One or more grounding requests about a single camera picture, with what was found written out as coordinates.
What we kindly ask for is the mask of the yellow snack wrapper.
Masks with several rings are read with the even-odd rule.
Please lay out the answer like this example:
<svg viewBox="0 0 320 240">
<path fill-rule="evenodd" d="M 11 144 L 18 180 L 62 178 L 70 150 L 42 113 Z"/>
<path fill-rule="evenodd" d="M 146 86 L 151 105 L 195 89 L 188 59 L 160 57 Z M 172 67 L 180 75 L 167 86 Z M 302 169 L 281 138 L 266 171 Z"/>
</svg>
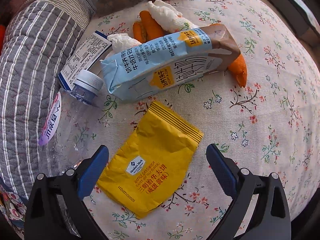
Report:
<svg viewBox="0 0 320 240">
<path fill-rule="evenodd" d="M 149 106 L 97 186 L 143 218 L 180 186 L 203 132 L 158 101 Z"/>
</svg>

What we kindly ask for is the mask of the blue milk carton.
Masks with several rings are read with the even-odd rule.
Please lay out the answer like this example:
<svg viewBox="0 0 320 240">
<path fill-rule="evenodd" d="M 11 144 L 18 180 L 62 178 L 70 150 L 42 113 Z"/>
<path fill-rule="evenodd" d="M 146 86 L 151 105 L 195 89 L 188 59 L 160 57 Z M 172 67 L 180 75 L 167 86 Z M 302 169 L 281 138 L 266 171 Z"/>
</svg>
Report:
<svg viewBox="0 0 320 240">
<path fill-rule="evenodd" d="M 107 90 L 137 101 L 205 74 L 224 71 L 240 49 L 223 24 L 172 33 L 102 61 Z"/>
</svg>

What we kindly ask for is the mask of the clear plastic water bottle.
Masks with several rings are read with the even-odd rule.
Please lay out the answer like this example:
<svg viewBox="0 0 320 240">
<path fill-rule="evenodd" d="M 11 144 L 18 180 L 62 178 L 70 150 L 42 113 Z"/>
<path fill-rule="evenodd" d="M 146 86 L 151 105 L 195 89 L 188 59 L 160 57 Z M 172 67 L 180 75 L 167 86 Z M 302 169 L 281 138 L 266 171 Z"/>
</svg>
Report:
<svg viewBox="0 0 320 240">
<path fill-rule="evenodd" d="M 103 84 L 99 76 L 81 70 L 72 90 L 59 89 L 39 138 L 41 173 L 59 176 L 92 156 L 88 145 L 97 123 L 97 96 Z"/>
</svg>

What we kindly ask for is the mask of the floral tablecloth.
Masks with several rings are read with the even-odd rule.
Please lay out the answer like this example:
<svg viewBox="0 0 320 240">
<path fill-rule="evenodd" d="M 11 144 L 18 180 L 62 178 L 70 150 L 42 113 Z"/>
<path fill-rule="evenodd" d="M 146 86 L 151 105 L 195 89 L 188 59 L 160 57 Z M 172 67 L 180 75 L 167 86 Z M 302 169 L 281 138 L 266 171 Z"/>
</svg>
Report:
<svg viewBox="0 0 320 240">
<path fill-rule="evenodd" d="M 240 88 L 219 72 L 155 95 L 155 100 L 200 129 L 203 139 L 177 190 L 138 219 L 98 187 L 85 199 L 110 239 L 206 239 L 231 199 L 206 159 L 216 144 L 252 173 L 279 174 L 291 218 L 319 185 L 319 71 L 291 29 L 264 0 L 173 0 L 199 26 L 224 24 L 247 64 Z"/>
</svg>

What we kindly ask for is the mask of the orange peel piece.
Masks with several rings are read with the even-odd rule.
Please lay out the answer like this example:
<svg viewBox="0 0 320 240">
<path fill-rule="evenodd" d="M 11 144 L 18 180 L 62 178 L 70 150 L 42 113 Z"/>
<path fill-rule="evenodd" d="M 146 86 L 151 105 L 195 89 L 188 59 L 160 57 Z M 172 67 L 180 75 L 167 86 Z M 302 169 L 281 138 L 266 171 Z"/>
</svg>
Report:
<svg viewBox="0 0 320 240">
<path fill-rule="evenodd" d="M 247 84 L 247 66 L 242 54 L 238 56 L 228 67 L 231 76 L 237 82 L 239 87 L 246 87 Z"/>
</svg>

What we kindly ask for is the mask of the white blue small box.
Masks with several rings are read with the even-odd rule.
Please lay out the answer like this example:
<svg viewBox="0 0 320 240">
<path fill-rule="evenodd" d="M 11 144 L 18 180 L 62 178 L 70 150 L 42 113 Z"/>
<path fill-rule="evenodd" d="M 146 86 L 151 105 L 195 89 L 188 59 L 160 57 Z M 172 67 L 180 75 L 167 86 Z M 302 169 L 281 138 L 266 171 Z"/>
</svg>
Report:
<svg viewBox="0 0 320 240">
<path fill-rule="evenodd" d="M 72 90 L 74 81 L 81 70 L 90 70 L 99 58 L 112 47 L 107 36 L 95 31 L 75 50 L 73 55 L 58 74 L 60 85 L 65 90 Z"/>
</svg>

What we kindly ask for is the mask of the grey striped cushion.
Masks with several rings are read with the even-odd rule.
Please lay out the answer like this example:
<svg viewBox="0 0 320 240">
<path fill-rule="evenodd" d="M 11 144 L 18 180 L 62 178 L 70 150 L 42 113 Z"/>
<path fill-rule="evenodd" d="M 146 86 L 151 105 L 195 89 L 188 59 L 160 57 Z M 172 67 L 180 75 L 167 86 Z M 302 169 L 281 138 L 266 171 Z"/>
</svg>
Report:
<svg viewBox="0 0 320 240">
<path fill-rule="evenodd" d="M 39 171 L 37 145 L 58 74 L 88 26 L 86 0 L 34 0 L 10 21 L 1 51 L 1 179 L 23 198 Z"/>
</svg>

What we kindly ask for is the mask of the small white tissue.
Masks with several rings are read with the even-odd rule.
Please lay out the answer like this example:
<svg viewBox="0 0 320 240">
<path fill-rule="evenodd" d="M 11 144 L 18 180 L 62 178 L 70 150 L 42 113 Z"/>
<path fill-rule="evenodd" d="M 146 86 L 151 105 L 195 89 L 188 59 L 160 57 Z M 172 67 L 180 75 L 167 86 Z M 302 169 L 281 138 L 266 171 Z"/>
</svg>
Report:
<svg viewBox="0 0 320 240">
<path fill-rule="evenodd" d="M 115 54 L 142 44 L 138 40 L 131 38 L 127 33 L 108 35 L 107 40 L 112 43 L 112 50 Z"/>
</svg>

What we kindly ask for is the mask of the orange peel pieces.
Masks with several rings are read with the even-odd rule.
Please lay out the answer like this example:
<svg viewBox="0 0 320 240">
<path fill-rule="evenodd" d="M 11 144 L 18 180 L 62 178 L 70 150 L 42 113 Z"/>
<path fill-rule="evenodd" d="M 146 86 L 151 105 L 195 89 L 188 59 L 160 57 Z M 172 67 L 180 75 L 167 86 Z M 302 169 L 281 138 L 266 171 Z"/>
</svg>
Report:
<svg viewBox="0 0 320 240">
<path fill-rule="evenodd" d="M 140 43 L 154 40 L 164 36 L 162 27 L 152 18 L 147 10 L 139 13 L 140 21 L 133 24 L 133 36 Z"/>
</svg>

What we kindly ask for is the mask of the crumpled white tissue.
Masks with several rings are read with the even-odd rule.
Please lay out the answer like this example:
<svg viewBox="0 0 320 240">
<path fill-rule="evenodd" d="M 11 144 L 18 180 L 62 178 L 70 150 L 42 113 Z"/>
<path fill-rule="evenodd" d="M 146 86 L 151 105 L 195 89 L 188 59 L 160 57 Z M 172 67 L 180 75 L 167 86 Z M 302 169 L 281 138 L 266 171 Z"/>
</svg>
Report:
<svg viewBox="0 0 320 240">
<path fill-rule="evenodd" d="M 147 3 L 151 17 L 169 33 L 195 29 L 199 26 L 184 18 L 182 13 L 177 11 L 172 5 L 162 0 L 149 1 Z"/>
</svg>

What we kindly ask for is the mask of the grey storage ottoman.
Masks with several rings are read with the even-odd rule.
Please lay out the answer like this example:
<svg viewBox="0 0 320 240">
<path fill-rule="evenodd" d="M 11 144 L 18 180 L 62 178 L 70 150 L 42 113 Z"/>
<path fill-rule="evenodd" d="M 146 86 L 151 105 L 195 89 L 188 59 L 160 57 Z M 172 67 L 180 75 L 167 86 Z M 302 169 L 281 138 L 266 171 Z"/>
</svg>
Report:
<svg viewBox="0 0 320 240">
<path fill-rule="evenodd" d="M 311 47 L 319 46 L 319 0 L 268 0 L 295 35 Z"/>
</svg>

